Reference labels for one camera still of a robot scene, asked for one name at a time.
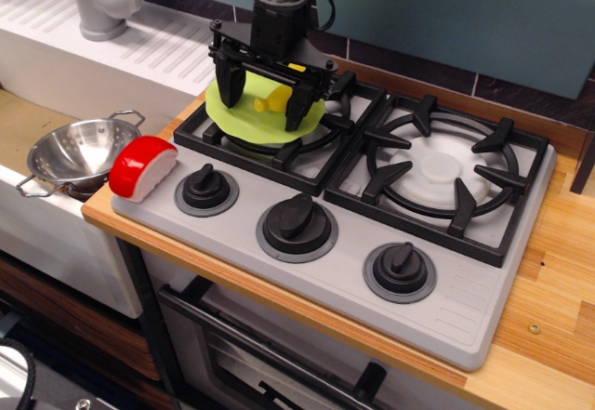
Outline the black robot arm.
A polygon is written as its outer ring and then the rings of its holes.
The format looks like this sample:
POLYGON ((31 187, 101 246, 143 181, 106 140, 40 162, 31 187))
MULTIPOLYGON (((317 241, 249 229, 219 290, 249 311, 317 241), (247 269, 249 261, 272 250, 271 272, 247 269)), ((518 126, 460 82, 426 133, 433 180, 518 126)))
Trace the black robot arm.
POLYGON ((292 89, 285 129, 295 131, 312 104, 326 96, 337 64, 307 38, 315 0, 253 0, 249 23, 214 20, 209 55, 223 104, 235 106, 252 72, 292 89))

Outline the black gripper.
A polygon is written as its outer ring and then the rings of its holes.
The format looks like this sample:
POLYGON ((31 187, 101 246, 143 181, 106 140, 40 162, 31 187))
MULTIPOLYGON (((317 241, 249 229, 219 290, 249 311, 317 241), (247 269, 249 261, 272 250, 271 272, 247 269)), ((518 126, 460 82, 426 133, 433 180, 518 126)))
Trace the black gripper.
POLYGON ((337 64, 307 38, 313 28, 314 0, 254 0, 247 22, 213 20, 209 55, 216 64, 218 91, 232 108, 244 92, 245 73, 252 71, 291 86, 284 130, 298 130, 315 111, 325 112, 323 92, 331 86, 337 64))

